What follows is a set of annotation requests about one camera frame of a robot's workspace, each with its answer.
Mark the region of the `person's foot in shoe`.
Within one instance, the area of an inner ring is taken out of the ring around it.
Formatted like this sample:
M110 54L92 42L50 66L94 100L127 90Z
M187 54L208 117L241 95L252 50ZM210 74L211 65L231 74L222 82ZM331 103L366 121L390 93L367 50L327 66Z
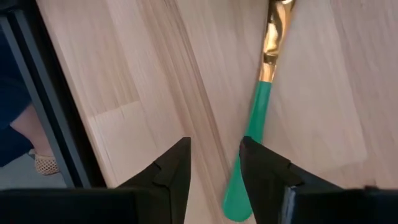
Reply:
M0 167L33 149L54 156L25 81L0 27Z

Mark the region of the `black table frame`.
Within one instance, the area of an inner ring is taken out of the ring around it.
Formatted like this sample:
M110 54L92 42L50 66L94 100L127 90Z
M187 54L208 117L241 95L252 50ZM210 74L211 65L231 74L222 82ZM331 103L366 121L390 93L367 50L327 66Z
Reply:
M68 187L106 183L35 0L0 0L0 28Z

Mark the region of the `person's shoe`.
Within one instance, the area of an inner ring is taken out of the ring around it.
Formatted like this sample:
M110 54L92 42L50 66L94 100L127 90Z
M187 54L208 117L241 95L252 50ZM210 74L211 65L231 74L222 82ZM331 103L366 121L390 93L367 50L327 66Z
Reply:
M60 172L53 156L42 156L36 154L33 149L28 152L28 155L34 159L34 166L39 174L53 175Z

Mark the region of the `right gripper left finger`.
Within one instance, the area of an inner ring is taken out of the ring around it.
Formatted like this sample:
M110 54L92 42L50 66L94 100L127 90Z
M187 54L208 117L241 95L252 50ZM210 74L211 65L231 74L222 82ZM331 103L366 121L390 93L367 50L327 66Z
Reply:
M134 194L132 224L184 224L191 181L191 138L183 137L120 185Z

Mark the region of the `gold knife green handle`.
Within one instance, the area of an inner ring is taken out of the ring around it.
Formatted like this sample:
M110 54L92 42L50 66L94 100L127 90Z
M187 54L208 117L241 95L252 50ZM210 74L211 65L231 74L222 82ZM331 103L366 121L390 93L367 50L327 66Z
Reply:
M258 143L261 143L263 139L272 82L281 45L289 28L295 3L296 0L269 0L259 77L244 133ZM244 222L252 215L252 208L241 174L239 157L234 162L233 171L224 194L222 209L225 217L234 222Z

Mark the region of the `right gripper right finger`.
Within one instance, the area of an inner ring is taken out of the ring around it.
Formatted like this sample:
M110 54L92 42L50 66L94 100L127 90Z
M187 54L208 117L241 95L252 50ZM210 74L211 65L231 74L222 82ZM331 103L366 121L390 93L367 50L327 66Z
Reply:
M241 140L239 158L257 224L291 224L297 195L341 190L249 136Z

